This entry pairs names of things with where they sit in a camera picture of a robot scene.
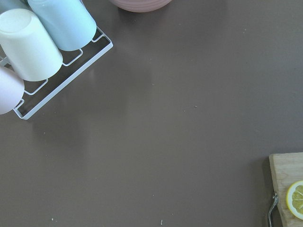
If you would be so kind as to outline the pink ribbed bowl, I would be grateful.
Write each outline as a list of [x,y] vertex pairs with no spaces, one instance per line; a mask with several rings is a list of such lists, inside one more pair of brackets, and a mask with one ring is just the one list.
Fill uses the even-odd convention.
[[115,6],[130,12],[151,12],[160,9],[171,0],[110,0]]

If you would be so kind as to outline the light blue plastic cup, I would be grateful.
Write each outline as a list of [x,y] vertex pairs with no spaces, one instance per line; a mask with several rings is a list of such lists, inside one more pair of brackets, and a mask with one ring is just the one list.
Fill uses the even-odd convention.
[[79,0],[29,0],[28,3],[63,51],[80,49],[95,36],[97,24]]

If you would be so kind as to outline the cream plastic cup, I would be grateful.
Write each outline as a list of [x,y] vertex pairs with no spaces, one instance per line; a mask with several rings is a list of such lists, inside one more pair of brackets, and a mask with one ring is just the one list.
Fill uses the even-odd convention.
[[0,45],[23,80],[46,80],[62,66],[61,52],[30,10],[10,9],[0,15]]

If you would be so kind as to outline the pink plastic cup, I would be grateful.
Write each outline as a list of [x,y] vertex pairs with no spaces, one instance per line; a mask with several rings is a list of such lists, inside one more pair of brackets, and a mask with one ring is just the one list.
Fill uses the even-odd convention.
[[24,88],[24,81],[15,72],[0,67],[0,114],[6,114],[19,104]]

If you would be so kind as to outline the wooden cutting board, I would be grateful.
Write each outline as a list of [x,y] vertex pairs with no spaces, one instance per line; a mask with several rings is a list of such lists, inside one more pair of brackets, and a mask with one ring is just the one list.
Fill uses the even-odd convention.
[[303,179],[303,154],[285,153],[269,156],[274,192],[278,196],[277,208],[284,227],[301,227],[303,221],[295,217],[286,204],[289,187]]

